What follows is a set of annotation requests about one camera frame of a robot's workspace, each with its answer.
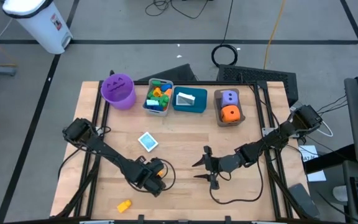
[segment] white card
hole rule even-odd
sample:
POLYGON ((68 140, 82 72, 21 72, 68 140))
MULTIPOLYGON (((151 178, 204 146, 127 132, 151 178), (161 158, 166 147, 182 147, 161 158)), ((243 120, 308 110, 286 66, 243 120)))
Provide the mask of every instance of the white card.
POLYGON ((150 152, 158 145, 158 142, 148 132, 144 133, 138 139, 138 141, 146 149, 147 152, 150 152))
MULTIPOLYGON (((315 146, 299 146, 299 150, 302 153, 303 162, 317 158, 317 150, 315 146)), ((308 174, 309 182, 326 181, 324 171, 317 171, 312 174, 308 174)))

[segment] green toy block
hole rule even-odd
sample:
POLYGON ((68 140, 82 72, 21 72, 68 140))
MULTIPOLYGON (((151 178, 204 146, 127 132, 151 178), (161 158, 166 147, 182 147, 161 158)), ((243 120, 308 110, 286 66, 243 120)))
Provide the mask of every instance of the green toy block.
POLYGON ((147 94, 147 98, 150 99, 151 97, 153 97, 153 92, 154 90, 150 91, 149 94, 147 94))
POLYGON ((153 86, 160 87, 160 86, 161 86, 161 81, 159 81, 159 80, 154 80, 154 81, 152 81, 152 85, 153 85, 153 86))
POLYGON ((162 95, 161 97, 151 97, 151 100, 157 100, 160 106, 166 107, 169 102, 169 97, 167 95, 162 95))

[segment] wooden tabletop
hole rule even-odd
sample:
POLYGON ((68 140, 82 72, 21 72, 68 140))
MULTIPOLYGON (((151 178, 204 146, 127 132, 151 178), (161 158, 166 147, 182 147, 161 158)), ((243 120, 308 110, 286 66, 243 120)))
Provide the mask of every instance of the wooden tabletop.
MULTIPOLYGON (((203 146, 209 145, 212 147, 214 156, 221 157, 233 154, 233 150, 240 145, 258 141, 261 138, 255 96, 248 86, 230 86, 230 88, 237 88, 240 91, 239 99, 242 111, 246 116, 243 123, 230 128, 217 126, 213 106, 214 91, 225 89, 227 86, 191 86, 204 88, 208 91, 208 104, 205 112, 202 114, 187 113, 169 108, 166 117, 147 115, 142 109, 147 86, 137 85, 135 87, 137 99, 130 110, 119 111, 110 107, 107 124, 112 131, 105 136, 104 141, 130 159, 136 159, 143 155, 148 160, 153 157, 168 160, 175 167, 177 180, 172 189, 162 192, 155 198, 152 194, 136 192, 129 187, 119 169, 102 158, 92 218, 134 220, 138 215, 143 214, 147 220, 223 220, 226 215, 230 215, 233 220, 275 219, 264 156, 260 157, 260 168, 264 181, 263 194, 256 202, 219 205, 209 195, 209 182, 193 178, 194 175, 207 173, 203 166, 191 167, 201 159, 204 153, 203 146), (147 131, 159 143, 150 153, 137 141, 147 131), (119 213, 117 205, 127 199, 132 201, 132 206, 124 213, 119 213)), ((92 119, 97 90, 98 82, 82 84, 74 118, 92 119)), ((268 82, 268 90, 273 112, 280 122, 284 122, 288 118, 290 110, 283 83, 268 82)), ((104 101, 101 103, 99 122, 103 105, 104 101)), ((266 126, 269 126, 265 106, 263 106, 263 110, 266 126)), ((293 139, 290 140, 290 145, 298 147, 297 142, 293 139)), ((74 150, 75 148, 68 144, 65 157, 74 150)), ((302 183, 308 189, 300 153, 286 147, 282 151, 282 159, 288 186, 302 183)), ((78 189, 83 160, 84 152, 79 152, 63 167, 51 215, 60 212, 78 189)), ((172 177, 172 172, 169 172, 164 178, 167 185, 172 182, 172 177)), ((222 202, 235 198, 256 198, 261 187, 256 164, 250 168, 242 167, 235 170, 232 173, 232 180, 229 182, 220 178, 218 180, 220 189, 214 190, 213 194, 222 202)), ((279 188, 277 189, 281 214, 284 217, 282 193, 279 188)), ((84 195, 82 213, 85 213, 87 201, 88 192, 84 195)))

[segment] small card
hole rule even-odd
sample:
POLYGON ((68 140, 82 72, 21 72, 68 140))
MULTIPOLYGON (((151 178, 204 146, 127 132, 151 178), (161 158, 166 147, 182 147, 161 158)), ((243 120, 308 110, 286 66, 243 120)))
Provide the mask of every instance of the small card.
POLYGON ((138 141, 146 149, 147 152, 150 152, 158 145, 158 142, 148 132, 144 133, 138 139, 138 141))

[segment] gray floor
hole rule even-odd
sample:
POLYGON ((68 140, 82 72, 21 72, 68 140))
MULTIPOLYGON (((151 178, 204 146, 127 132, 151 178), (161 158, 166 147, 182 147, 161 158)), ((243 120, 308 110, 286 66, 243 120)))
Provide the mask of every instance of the gray floor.
MULTIPOLYGON (((67 18, 73 0, 56 0, 67 18)), ((191 20, 172 8, 159 17, 149 17, 144 8, 150 1, 80 0, 71 31, 76 40, 167 40, 221 39, 227 22, 229 1, 209 2, 202 15, 191 20)), ((176 7, 195 15, 201 0, 174 2, 176 7)), ((347 0, 358 24, 358 0, 347 0)), ((267 40, 277 18, 280 1, 234 0, 228 39, 267 40)), ((8 22, 0 6, 0 31, 8 22)), ((3 40, 32 37, 14 21, 3 40)), ((288 0, 275 39, 278 40, 357 40, 340 0, 288 0)), ((40 97, 53 55, 36 44, 2 44, 16 58, 15 77, 0 76, 0 206, 22 149, 35 107, 40 97)), ((215 44, 122 44, 71 45, 61 56, 44 109, 14 193, 6 221, 47 218, 50 212, 57 170, 66 143, 61 130, 73 118, 82 81, 101 80, 110 69, 139 79, 189 63, 200 80, 214 80, 217 68, 210 59, 215 44)), ((237 65, 262 68, 266 45, 234 45, 239 50, 237 65)), ((220 50, 217 60, 228 63, 230 52, 220 50)), ((0 53, 0 63, 7 63, 0 53)), ((295 72, 300 102, 319 108, 344 95, 343 79, 358 76, 357 45, 272 45, 267 68, 295 72)), ((324 120, 334 131, 333 138, 320 133, 313 137, 337 149, 352 143, 346 108, 327 113, 324 120)), ((321 152, 326 149, 317 146, 321 152)), ((329 181, 311 184, 311 189, 330 191, 340 184, 341 168, 327 170, 329 181)), ((343 221, 313 193, 323 220, 343 221)))

